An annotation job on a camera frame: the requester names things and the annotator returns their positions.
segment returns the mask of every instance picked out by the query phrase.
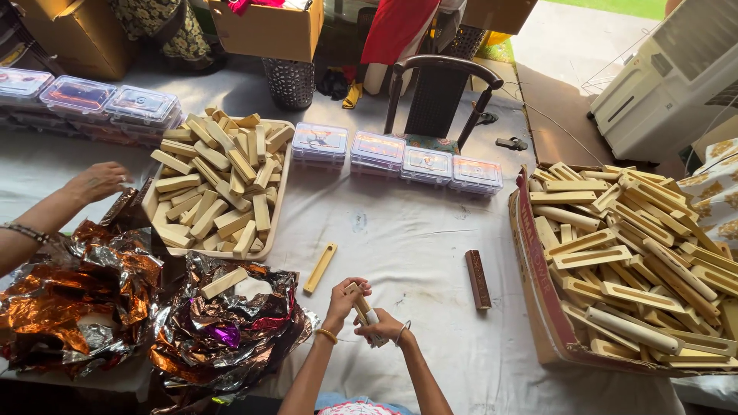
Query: gold bangle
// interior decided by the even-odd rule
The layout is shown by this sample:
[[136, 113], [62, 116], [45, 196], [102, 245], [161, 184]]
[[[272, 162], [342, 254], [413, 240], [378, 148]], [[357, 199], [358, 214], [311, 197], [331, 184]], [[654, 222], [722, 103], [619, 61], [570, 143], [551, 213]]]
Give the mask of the gold bangle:
[[333, 344], [338, 344], [338, 339], [336, 338], [336, 336], [333, 333], [329, 332], [328, 330], [318, 329], [318, 330], [315, 330], [315, 332], [328, 336], [328, 338], [331, 339]]

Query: floral cushion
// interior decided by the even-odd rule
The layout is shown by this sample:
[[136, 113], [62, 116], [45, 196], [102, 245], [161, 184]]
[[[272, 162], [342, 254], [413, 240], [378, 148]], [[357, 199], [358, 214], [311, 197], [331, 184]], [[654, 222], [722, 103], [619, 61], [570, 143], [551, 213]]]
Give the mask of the floral cushion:
[[430, 148], [431, 150], [447, 151], [453, 154], [460, 154], [459, 145], [456, 140], [447, 138], [436, 138], [419, 134], [403, 134], [394, 133], [393, 137], [402, 138], [412, 147]]

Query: dark brown chair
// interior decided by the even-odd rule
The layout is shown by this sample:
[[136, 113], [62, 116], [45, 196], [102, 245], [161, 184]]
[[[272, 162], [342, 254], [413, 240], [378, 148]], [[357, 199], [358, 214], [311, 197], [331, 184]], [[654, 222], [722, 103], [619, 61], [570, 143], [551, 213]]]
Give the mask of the dark brown chair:
[[[384, 124], [385, 134], [392, 134], [402, 88], [402, 74], [412, 68], [419, 68], [420, 73], [403, 138], [409, 145], [458, 153], [487, 107], [492, 91], [502, 88], [503, 80], [486, 67], [466, 59], [443, 55], [414, 55], [402, 59], [392, 66], [393, 82]], [[479, 97], [458, 140], [448, 140], [446, 136], [461, 100], [466, 79], [470, 75], [478, 76], [489, 87]]]

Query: metallic foil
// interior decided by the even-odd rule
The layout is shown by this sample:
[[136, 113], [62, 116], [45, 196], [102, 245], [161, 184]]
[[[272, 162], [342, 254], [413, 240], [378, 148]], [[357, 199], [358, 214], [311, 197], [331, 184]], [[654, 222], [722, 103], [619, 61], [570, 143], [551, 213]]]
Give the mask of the metallic foil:
[[[179, 291], [154, 315], [156, 340], [149, 357], [176, 404], [152, 414], [191, 411], [204, 400], [230, 403], [279, 367], [312, 335], [317, 316], [298, 306], [296, 272], [256, 263], [232, 263], [190, 251]], [[199, 290], [243, 267], [272, 285], [250, 301], [231, 287], [206, 300]]]
[[149, 228], [125, 227], [135, 218], [145, 223], [137, 197], [127, 190], [106, 214], [107, 225], [86, 220], [69, 238], [54, 235], [11, 273], [0, 293], [10, 370], [63, 370], [75, 378], [145, 346], [163, 261], [151, 254]]

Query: air cooler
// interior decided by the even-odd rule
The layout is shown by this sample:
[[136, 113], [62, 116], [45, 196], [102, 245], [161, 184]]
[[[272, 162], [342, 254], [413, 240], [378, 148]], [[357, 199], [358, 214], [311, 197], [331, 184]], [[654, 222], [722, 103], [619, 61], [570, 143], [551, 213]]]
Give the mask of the air cooler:
[[[661, 162], [699, 139], [736, 94], [738, 1], [684, 0], [587, 116], [615, 158]], [[735, 114], [738, 99], [713, 127]]]

